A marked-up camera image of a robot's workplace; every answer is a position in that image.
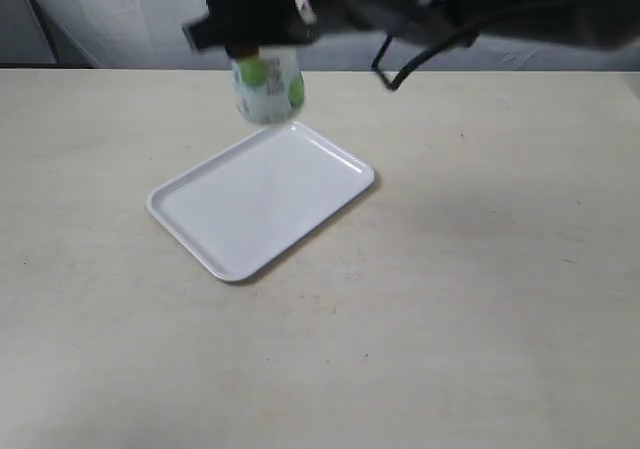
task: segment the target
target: beige tabletop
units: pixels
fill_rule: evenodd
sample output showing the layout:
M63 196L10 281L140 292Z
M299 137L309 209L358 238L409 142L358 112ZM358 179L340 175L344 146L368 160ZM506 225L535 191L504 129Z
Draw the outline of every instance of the beige tabletop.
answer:
M308 74L380 182L229 286L145 210L228 74L0 71L0 447L637 449L632 79Z

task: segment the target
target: white tray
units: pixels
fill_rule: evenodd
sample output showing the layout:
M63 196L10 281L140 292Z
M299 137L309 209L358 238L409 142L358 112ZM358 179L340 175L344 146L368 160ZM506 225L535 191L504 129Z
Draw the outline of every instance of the white tray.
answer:
M211 273L241 281L374 180L374 170L294 122L253 134L153 191L147 209Z

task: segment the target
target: black cable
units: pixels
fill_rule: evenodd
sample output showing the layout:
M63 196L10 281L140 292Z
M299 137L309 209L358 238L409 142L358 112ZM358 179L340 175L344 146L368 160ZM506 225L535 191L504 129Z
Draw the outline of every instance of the black cable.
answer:
M384 86L390 91L397 91L402 83L420 66L433 59L435 56L443 51L455 46L458 42L464 41L470 36L473 36L480 32L487 26L501 22L505 19L510 19L515 16L520 16L531 11L537 11L540 9L559 9L564 7L579 7L582 5L598 4L603 2L609 2L611 0L537 0L528 1L524 4L511 6L507 9L491 13L487 16L481 17L475 21L465 24L460 29L455 31L449 37L443 39L441 42L422 51L420 54L411 59L402 69L398 72L393 80L390 80L388 76L380 69L380 61L387 52L387 49L391 45L393 40L392 36L387 36L384 44L378 51L378 54L371 63L371 69L380 77Z

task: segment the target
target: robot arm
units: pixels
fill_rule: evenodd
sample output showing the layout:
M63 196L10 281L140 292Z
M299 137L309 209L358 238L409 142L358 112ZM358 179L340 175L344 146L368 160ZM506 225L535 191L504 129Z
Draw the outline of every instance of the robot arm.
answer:
M209 15L185 28L197 50L307 45L329 34L385 32L372 68L396 90L431 57L482 34L600 50L640 35L640 0L207 0ZM394 38L425 48L390 81L379 69Z

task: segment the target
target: green fruit label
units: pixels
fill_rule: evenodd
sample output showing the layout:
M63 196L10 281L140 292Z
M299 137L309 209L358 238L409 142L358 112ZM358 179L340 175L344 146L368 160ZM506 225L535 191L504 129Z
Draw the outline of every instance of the green fruit label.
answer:
M239 62L240 77L248 87L256 88L267 83L269 69L259 57L251 57Z
M295 108L304 104L304 79L302 79L302 75L298 75L289 84L289 102Z

